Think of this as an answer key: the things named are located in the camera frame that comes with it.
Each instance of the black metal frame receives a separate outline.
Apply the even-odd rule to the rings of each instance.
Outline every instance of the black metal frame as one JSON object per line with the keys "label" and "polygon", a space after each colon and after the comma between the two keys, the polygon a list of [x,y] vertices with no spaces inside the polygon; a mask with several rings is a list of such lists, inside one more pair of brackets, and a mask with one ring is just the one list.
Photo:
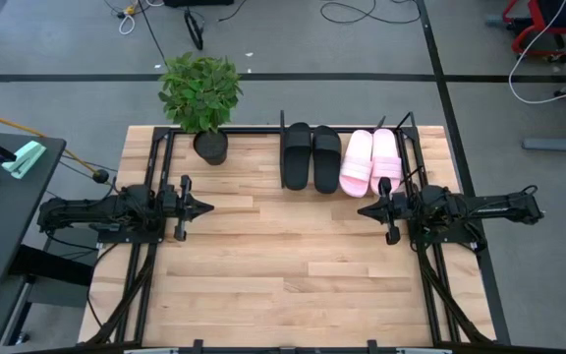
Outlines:
{"label": "black metal frame", "polygon": [[[409,127],[403,127],[402,125],[410,119],[412,123]],[[284,134],[283,126],[284,118],[283,112],[281,112],[281,127],[227,127],[224,129],[226,134]],[[367,130],[373,131],[375,127],[363,126],[363,127],[334,127],[337,133],[347,134],[353,133],[356,130]],[[405,118],[395,128],[387,128],[395,133],[397,140],[397,148],[401,155],[403,163],[403,172],[406,176],[404,183],[406,193],[412,195],[415,192],[415,182],[412,176],[417,176],[419,178],[419,184],[425,186],[427,184],[427,177],[425,171],[425,164],[423,161],[423,151],[420,144],[419,131],[416,126],[416,121],[412,112],[408,113]],[[154,167],[156,165],[156,156],[159,151],[160,143],[165,140],[165,154],[163,157],[163,165],[160,173],[160,185],[159,190],[167,186],[169,178],[169,168],[171,163],[172,151],[174,146],[174,139],[177,135],[185,134],[180,128],[168,128],[168,127],[157,127],[154,129],[152,134],[152,144],[150,147],[150,153],[147,163],[147,169],[145,171],[145,181],[144,183],[151,187],[152,178],[154,174]],[[412,149],[414,153],[414,161],[416,162],[416,168],[411,170],[410,167],[410,157],[408,156],[408,147],[406,142],[410,141],[412,143]],[[409,221],[408,227],[410,230],[416,229]],[[159,233],[164,233],[165,227],[160,229]],[[441,350],[441,352],[453,352],[453,353],[566,353],[566,350],[560,349],[543,349],[543,348],[532,348],[532,347],[520,347],[520,346],[510,346],[510,345],[500,345],[494,344],[488,341],[485,337],[480,337],[481,334],[475,330],[475,336],[473,336],[473,331],[469,331],[470,328],[474,328],[473,324],[468,322],[468,319],[460,309],[459,305],[451,297],[451,292],[449,288],[449,281],[447,270],[444,262],[444,256],[442,254],[442,246],[440,244],[431,245],[435,262],[436,271],[431,267],[429,258],[426,255],[426,246],[423,244],[417,244],[417,257],[419,259],[419,265],[421,270],[423,289],[424,289],[424,300],[427,310],[427,317],[429,322],[429,331],[432,339],[432,347]],[[139,349],[142,348],[143,333],[145,328],[145,320],[147,316],[147,305],[149,301],[149,295],[151,290],[151,281],[154,268],[154,261],[156,258],[157,244],[148,244],[147,255],[143,261],[141,270],[137,272],[139,256],[141,253],[141,244],[134,244],[131,251],[131,257],[127,270],[126,283],[124,285],[124,294],[122,300],[118,304],[117,308],[114,310],[113,314],[110,316],[108,321],[100,328],[99,332],[91,338],[89,341],[83,345],[79,345],[72,348],[60,348],[38,351],[33,353],[44,353],[44,354],[54,354],[54,353],[123,353],[125,349]],[[487,263],[480,263],[480,267],[488,265]],[[482,278],[486,277],[488,273],[492,273],[492,269],[488,271],[482,270]],[[438,322],[438,314],[436,310],[435,298],[433,296],[432,289],[435,289],[438,293],[440,299],[443,301],[445,312],[448,320],[449,336],[450,341],[444,341],[440,333],[440,325]],[[125,341],[125,329],[128,320],[128,310],[137,293],[141,290],[141,300],[139,305],[139,310],[136,318],[136,328],[135,337],[132,341]],[[465,333],[469,336],[469,339],[474,341],[480,341],[477,344],[469,344],[460,341],[460,332],[458,328],[458,322],[461,323],[461,327]],[[115,332],[115,340],[113,343],[107,344],[108,338],[113,331]],[[386,353],[407,353],[407,348],[396,348],[396,347],[378,347],[376,340],[370,339],[368,341],[367,347],[356,347],[356,348],[300,348],[300,347],[270,347],[270,348],[242,348],[242,347],[228,347],[228,348],[206,348],[203,347],[203,342],[200,339],[194,341],[194,346],[192,347],[171,347],[171,352],[182,352],[190,354],[386,354]]]}

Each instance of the gray floor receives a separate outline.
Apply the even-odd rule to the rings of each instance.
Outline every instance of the gray floor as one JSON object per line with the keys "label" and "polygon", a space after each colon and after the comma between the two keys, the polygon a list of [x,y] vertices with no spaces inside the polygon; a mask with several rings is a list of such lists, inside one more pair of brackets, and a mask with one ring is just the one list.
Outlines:
{"label": "gray floor", "polygon": [[[114,0],[123,6],[125,0]],[[514,65],[512,37],[483,25],[505,0],[426,0],[445,74],[504,75]],[[196,8],[206,17],[201,55],[228,56],[241,72],[431,74],[419,23],[404,26],[362,21],[339,26],[319,14],[319,0],[249,0],[225,23],[231,7]],[[370,2],[351,2],[370,6]],[[378,0],[378,14],[401,20],[413,4]],[[193,50],[182,12],[149,12],[167,56]],[[334,16],[346,13],[334,11]],[[150,74],[161,63],[144,20],[122,36],[119,21],[100,0],[8,0],[0,15],[0,74]],[[526,62],[520,74],[551,75],[553,67]],[[566,74],[566,66],[556,75]],[[67,140],[83,158],[118,167],[127,127],[163,124],[159,83],[0,84],[0,116]],[[548,98],[550,84],[521,84],[533,99]],[[444,125],[435,83],[242,82],[245,96],[236,124],[372,124],[396,122],[413,110],[419,124]],[[522,138],[566,137],[566,100],[529,106],[503,84],[449,84],[449,91],[478,194],[499,194],[538,184],[546,218],[534,227],[487,222],[497,282],[515,344],[566,348],[566,153],[524,151]],[[11,129],[0,126],[0,131]],[[95,198],[103,188],[59,168],[49,190],[63,198]],[[40,247],[32,229],[25,241]],[[2,352],[72,345],[82,309],[35,307],[26,330],[33,340]]]}

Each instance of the pink slide sandal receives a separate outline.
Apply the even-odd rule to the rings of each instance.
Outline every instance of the pink slide sandal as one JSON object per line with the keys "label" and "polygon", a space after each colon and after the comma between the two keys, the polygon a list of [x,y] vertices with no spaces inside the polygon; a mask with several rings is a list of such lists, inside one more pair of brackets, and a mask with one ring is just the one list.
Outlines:
{"label": "pink slide sandal", "polygon": [[353,132],[340,168],[340,187],[351,197],[361,198],[368,190],[372,171],[372,134]]}
{"label": "pink slide sandal", "polygon": [[394,193],[401,184],[401,158],[394,134],[387,129],[379,129],[372,135],[372,178],[370,187],[379,195],[379,179],[388,177]]}

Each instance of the black plant pot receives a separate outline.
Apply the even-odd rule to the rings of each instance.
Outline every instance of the black plant pot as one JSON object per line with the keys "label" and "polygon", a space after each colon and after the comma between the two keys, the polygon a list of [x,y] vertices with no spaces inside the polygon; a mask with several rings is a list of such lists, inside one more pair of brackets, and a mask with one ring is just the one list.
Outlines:
{"label": "black plant pot", "polygon": [[222,164],[226,160],[228,137],[222,131],[200,132],[194,138],[194,149],[210,165]]}

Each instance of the black slide sandal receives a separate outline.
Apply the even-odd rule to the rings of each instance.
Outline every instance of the black slide sandal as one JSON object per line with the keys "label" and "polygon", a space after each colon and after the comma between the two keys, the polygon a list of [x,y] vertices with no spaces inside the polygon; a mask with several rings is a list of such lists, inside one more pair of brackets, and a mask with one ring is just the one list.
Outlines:
{"label": "black slide sandal", "polygon": [[313,130],[313,183],[324,194],[338,189],[342,142],[331,128],[319,126]]}
{"label": "black slide sandal", "polygon": [[300,191],[310,175],[311,129],[307,123],[294,123],[285,130],[283,178],[285,186]]}

